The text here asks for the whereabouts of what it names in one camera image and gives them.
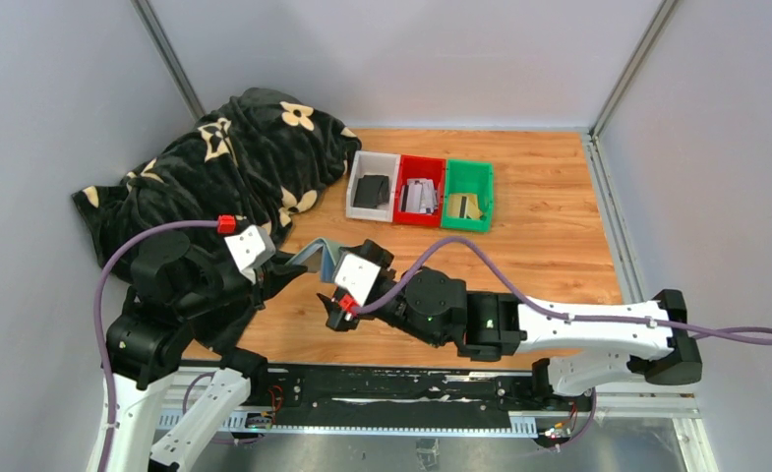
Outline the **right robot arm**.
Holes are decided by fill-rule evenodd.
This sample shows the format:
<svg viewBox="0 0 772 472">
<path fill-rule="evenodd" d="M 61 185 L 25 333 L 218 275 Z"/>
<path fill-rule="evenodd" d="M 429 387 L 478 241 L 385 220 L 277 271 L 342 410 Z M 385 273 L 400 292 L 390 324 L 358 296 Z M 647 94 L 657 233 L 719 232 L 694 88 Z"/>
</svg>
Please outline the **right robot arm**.
<svg viewBox="0 0 772 472">
<path fill-rule="evenodd" d="M 572 349 L 572 356 L 532 365 L 531 399 L 548 411 L 601 384 L 642 378 L 688 385 L 702 378 L 697 341 L 683 328 L 679 290 L 627 305 L 568 304 L 512 290 L 473 291 L 424 265 L 396 279 L 392 261 L 392 253 L 371 240 L 339 249 L 333 268 L 322 272 L 335 286 L 322 299 L 330 329 L 348 331 L 376 319 L 434 347 L 453 343 L 458 356 L 476 362 Z"/>
</svg>

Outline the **teal leather card holder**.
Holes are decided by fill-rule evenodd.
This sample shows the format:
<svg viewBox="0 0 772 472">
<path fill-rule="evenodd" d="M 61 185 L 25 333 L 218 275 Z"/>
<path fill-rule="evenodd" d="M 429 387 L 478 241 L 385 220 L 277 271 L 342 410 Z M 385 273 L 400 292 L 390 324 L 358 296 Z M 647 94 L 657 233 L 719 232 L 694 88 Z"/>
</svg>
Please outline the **teal leather card holder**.
<svg viewBox="0 0 772 472">
<path fill-rule="evenodd" d="M 336 267 L 348 245 L 320 237 L 314 239 L 298 253 L 294 254 L 285 264 L 287 266 L 304 266 L 308 273 L 315 273 L 322 283 L 333 283 Z"/>
</svg>

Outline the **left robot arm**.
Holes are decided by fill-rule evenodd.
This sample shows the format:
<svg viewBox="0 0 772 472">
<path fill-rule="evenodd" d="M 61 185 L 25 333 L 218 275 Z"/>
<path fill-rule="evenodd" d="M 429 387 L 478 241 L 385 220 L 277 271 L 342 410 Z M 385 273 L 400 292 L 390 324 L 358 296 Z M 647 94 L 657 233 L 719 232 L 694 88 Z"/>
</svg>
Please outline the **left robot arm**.
<svg viewBox="0 0 772 472">
<path fill-rule="evenodd" d="M 121 245 L 103 267 L 109 275 L 132 256 L 121 313 L 106 324 L 95 313 L 104 398 L 90 454 L 91 471 L 188 471 L 240 405 L 282 403 L 267 358 L 223 349 L 208 386 L 162 438 L 156 424 L 182 355 L 201 327 L 222 334 L 226 310 L 261 309 L 307 272 L 276 251 L 267 232 L 229 220 L 184 220 L 147 229 Z"/>
</svg>

